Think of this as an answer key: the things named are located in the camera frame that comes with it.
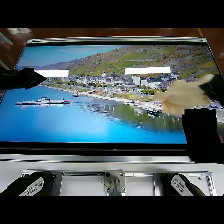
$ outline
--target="screen bezel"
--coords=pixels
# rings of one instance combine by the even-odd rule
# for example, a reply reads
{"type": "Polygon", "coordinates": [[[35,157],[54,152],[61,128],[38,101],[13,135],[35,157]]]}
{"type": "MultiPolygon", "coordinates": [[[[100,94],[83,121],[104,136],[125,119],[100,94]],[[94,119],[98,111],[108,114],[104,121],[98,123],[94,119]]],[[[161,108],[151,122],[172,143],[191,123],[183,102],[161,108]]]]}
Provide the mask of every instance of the screen bezel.
{"type": "MultiPolygon", "coordinates": [[[[206,38],[197,37],[70,37],[28,40],[25,47],[64,45],[197,45],[207,46],[219,73],[217,61],[206,38]]],[[[150,143],[46,143],[0,142],[0,154],[38,155],[149,155],[186,156],[187,144],[150,143]]]]}

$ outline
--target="sea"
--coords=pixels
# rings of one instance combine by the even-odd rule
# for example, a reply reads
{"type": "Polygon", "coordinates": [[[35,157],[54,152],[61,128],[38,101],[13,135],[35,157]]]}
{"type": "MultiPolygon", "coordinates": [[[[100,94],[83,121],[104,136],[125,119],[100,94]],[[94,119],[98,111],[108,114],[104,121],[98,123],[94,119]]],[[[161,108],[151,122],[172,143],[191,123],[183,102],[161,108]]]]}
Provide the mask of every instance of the sea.
{"type": "Polygon", "coordinates": [[[181,118],[146,111],[112,100],[37,86],[6,91],[0,104],[0,141],[186,143],[181,118]],[[67,105],[18,106],[16,102],[71,100],[67,105]]]}

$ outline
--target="television screen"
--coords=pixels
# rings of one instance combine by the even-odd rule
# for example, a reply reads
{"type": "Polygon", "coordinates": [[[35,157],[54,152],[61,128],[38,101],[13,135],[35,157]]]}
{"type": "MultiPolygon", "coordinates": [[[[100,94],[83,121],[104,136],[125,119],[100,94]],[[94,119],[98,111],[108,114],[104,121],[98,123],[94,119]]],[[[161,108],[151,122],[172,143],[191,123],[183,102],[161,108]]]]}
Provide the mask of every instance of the television screen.
{"type": "MultiPolygon", "coordinates": [[[[219,74],[208,46],[180,44],[27,46],[16,69],[24,67],[49,76],[34,88],[6,91],[0,141],[185,144],[181,116],[163,114],[153,95],[175,80],[219,74]],[[125,73],[146,67],[170,72],[125,73]]],[[[217,102],[207,107],[223,122],[217,102]]]]}

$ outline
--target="sky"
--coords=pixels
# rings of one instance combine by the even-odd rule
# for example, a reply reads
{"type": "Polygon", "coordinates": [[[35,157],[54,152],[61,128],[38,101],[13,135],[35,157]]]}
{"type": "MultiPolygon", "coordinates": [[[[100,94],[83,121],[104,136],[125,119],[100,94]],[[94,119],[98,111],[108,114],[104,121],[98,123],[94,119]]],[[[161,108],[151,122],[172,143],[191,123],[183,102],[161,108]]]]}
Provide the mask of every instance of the sky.
{"type": "Polygon", "coordinates": [[[108,52],[124,45],[67,45],[25,47],[17,66],[45,66],[57,62],[68,62],[97,53],[108,52]]]}

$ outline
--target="blue water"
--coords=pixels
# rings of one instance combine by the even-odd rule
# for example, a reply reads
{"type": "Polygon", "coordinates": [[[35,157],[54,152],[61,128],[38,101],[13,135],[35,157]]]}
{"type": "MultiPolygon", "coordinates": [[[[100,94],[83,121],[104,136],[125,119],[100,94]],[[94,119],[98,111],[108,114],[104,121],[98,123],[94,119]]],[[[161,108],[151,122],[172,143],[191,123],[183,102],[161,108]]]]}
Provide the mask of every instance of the blue water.
{"type": "Polygon", "coordinates": [[[143,128],[113,115],[86,109],[92,104],[114,104],[119,109],[119,103],[113,101],[86,96],[74,98],[71,93],[46,87],[9,90],[0,104],[0,141],[186,143],[182,130],[158,131],[150,129],[150,123],[148,128],[143,128]],[[42,96],[53,100],[64,97],[73,103],[62,107],[15,105],[18,101],[37,100],[42,96]]]}

